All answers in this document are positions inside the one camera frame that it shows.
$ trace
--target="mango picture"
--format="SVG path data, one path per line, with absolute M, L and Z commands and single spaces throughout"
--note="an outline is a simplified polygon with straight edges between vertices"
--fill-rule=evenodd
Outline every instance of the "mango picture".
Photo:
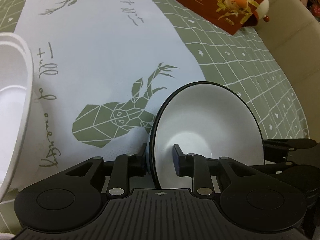
M 225 0 L 225 5 L 231 11 L 243 12 L 249 4 L 247 0 Z

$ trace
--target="bowl rim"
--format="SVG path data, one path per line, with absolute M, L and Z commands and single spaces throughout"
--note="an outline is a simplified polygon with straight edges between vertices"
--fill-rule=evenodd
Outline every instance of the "bowl rim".
M 16 41 L 20 42 L 22 47 L 15 43 L 14 41 L 3 41 L 2 37 L 11 37 Z M 0 202 L 3 200 L 5 194 L 7 193 L 10 184 L 12 182 L 15 170 L 18 165 L 18 160 L 22 150 L 23 141 L 26 135 L 27 123 L 31 110 L 31 98 L 32 98 L 32 86 L 33 86 L 33 60 L 27 43 L 18 35 L 14 33 L 0 33 L 0 46 L 7 45 L 12 46 L 23 56 L 27 69 L 27 86 L 26 86 L 26 97 L 24 102 L 24 107 L 22 111 L 22 117 L 20 121 L 19 131 L 17 135 L 17 140 L 14 146 L 12 157 L 8 166 L 7 173 L 4 177 L 2 184 L 0 185 Z
M 153 180 L 153 183 L 155 184 L 155 187 L 157 189 L 161 189 L 161 185 L 160 185 L 160 182 L 159 182 L 159 179 L 158 179 L 158 175 L 157 175 L 157 172 L 156 172 L 156 159 L 155 159 L 155 142 L 156 142 L 156 131 L 157 131 L 157 128 L 158 128 L 158 124 L 159 124 L 159 121 L 161 119 L 161 116 L 164 112 L 164 110 L 166 109 L 167 105 L 170 103 L 170 101 L 178 94 L 180 93 L 181 91 L 185 90 L 186 88 L 189 88 L 191 86 L 196 86 L 196 85 L 202 85 L 202 84 L 209 84 L 209 85 L 214 85 L 214 86 L 218 86 L 218 87 L 221 87 L 221 88 L 224 88 L 226 90 L 228 90 L 229 92 L 231 92 L 232 94 L 234 94 L 237 98 L 239 98 L 243 103 L 244 105 L 248 108 L 248 110 L 250 111 L 252 117 L 254 118 L 256 124 L 257 124 L 257 127 L 259 129 L 259 133 L 260 133 L 260 137 L 261 137 L 261 141 L 263 141 L 263 137 L 262 137 L 262 133 L 261 133 L 261 130 L 260 130 L 260 127 L 259 127 L 259 124 L 257 122 L 257 119 L 255 118 L 253 112 L 251 111 L 251 109 L 248 107 L 248 105 L 242 100 L 241 97 L 239 97 L 235 92 L 233 92 L 232 90 L 230 90 L 229 88 L 221 85 L 221 84 L 218 84 L 218 83 L 215 83 L 215 82 L 210 82 L 210 81 L 197 81 L 197 82 L 192 82 L 192 83 L 189 83 L 189 84 L 186 84 L 180 88 L 178 88 L 177 90 L 175 90 L 167 99 L 166 101 L 162 104 L 162 106 L 160 107 L 156 117 L 155 117 L 155 120 L 154 120 L 154 123 L 152 125 L 152 128 L 151 128 L 151 132 L 150 132 L 150 140 L 149 140 L 149 149 L 148 149 L 148 152 L 149 152 L 149 165 L 150 165 L 150 173 L 151 173 L 151 177 L 152 177 L 152 180 Z

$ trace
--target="white bowl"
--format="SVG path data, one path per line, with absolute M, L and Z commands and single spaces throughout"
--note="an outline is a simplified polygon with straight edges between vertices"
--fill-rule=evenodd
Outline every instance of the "white bowl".
M 172 146 L 184 154 L 228 156 L 246 165 L 263 164 L 262 135 L 248 106 L 231 90 L 211 82 L 194 82 L 175 91 L 161 106 L 150 133 L 149 167 L 158 188 L 191 188 L 179 178 Z
M 33 102 L 33 61 L 25 41 L 0 33 L 0 59 L 1 201 L 9 187 L 27 186 L 36 173 L 45 153 L 45 121 L 41 105 Z

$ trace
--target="beige chair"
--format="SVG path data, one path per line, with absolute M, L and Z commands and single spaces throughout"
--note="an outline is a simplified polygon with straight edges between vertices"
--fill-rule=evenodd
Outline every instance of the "beige chair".
M 270 22 L 256 30 L 302 105 L 310 138 L 320 141 L 320 24 L 299 0 L 269 0 Z

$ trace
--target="white plastic container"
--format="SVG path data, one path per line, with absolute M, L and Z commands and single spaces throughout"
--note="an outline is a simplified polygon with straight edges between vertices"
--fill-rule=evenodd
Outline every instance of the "white plastic container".
M 32 86 L 27 44 L 18 35 L 0 33 L 0 201 L 9 188 L 32 183 L 45 156 L 44 111 Z

